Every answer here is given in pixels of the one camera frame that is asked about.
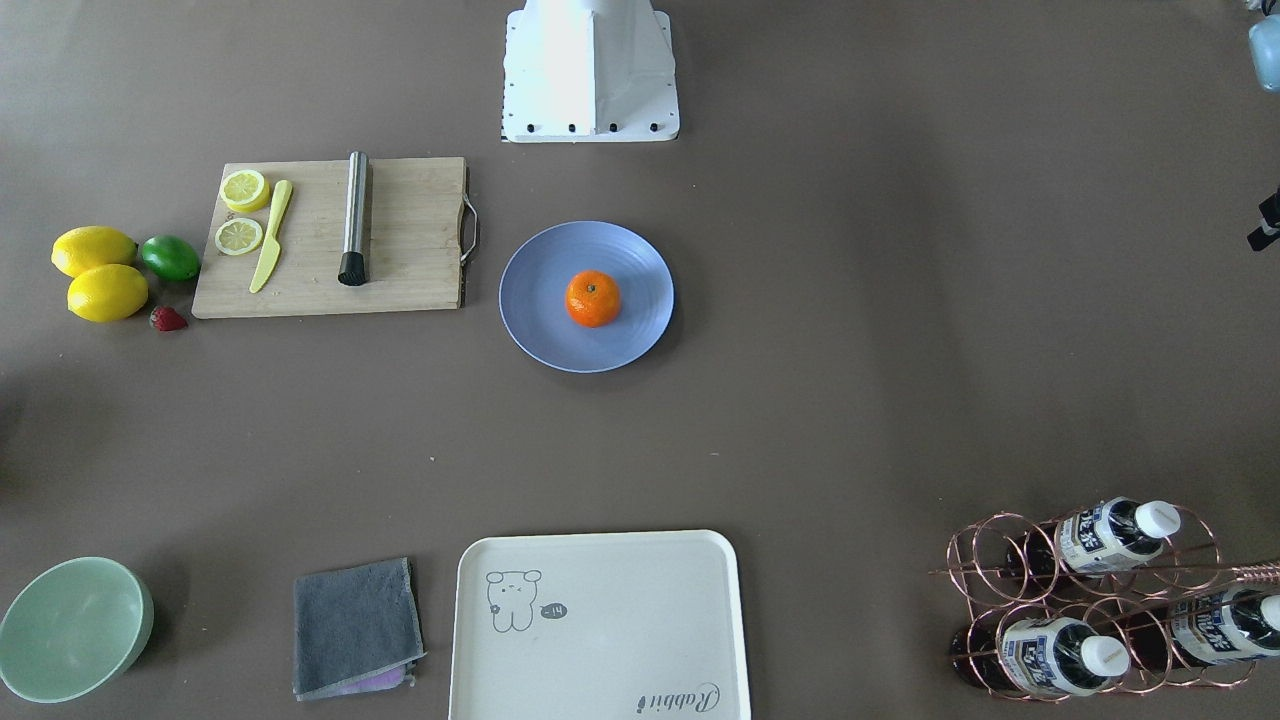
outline yellow plastic knife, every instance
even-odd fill
[[[280,232],[280,219],[284,218],[284,209],[289,206],[289,197],[293,196],[293,183],[279,181],[271,191],[271,217],[266,220],[266,236],[262,237],[262,250],[257,256],[257,269],[253,270],[253,279],[248,283],[250,292],[257,292],[266,284],[266,278],[271,277],[275,261],[280,259],[280,241],[276,234]]]

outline strawberry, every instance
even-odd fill
[[[173,307],[161,305],[151,311],[151,327],[163,333],[180,331],[187,327],[187,319]]]

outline white tray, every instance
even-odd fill
[[[485,538],[467,548],[451,720],[649,716],[751,716],[737,560],[723,536]]]

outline black muddler tip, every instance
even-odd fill
[[[343,252],[342,266],[338,269],[338,282],[352,287],[365,284],[365,256],[360,252]]]

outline gray towel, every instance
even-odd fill
[[[426,655],[407,557],[303,575],[293,611],[300,701],[394,688]]]

